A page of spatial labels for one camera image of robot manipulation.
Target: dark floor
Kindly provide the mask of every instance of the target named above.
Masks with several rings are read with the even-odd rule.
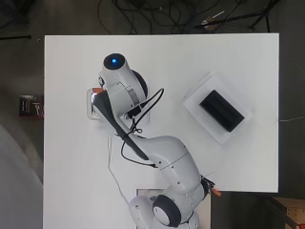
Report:
[[[197,11],[213,5],[215,0],[189,0],[201,2]],[[52,0],[37,2],[30,12],[30,26],[12,24],[0,30],[0,36],[30,33],[32,40],[0,41],[0,95],[11,107],[10,115],[18,120],[22,130],[29,136],[39,155],[43,158],[42,121],[20,120],[18,118],[19,94],[42,94],[44,92],[44,35],[49,34],[107,34],[97,18],[99,0]],[[158,7],[168,0],[150,0]],[[261,10],[268,0],[248,0],[232,13],[232,16]],[[215,8],[196,17],[188,27],[189,33],[202,33],[192,29],[209,15],[221,11],[224,19],[234,7],[234,0],[222,0]],[[187,12],[186,6],[178,5]],[[282,0],[270,14],[271,30],[280,33],[279,64],[279,116],[281,119],[305,115],[305,1]],[[134,26],[139,34],[150,32],[148,22],[137,13],[134,14]],[[130,25],[116,9],[112,1],[102,1],[100,17],[113,34],[129,34]],[[168,17],[159,15],[163,24],[171,23]],[[251,24],[247,19],[240,24]],[[153,33],[171,33],[172,28],[162,28],[152,24]],[[265,21],[257,27],[257,32],[265,32]],[[252,32],[236,25],[223,25],[216,33]],[[305,198],[305,121],[279,124],[279,194],[285,198]],[[283,228],[284,224],[263,207],[251,194],[224,193],[222,198],[213,198],[212,228]]]

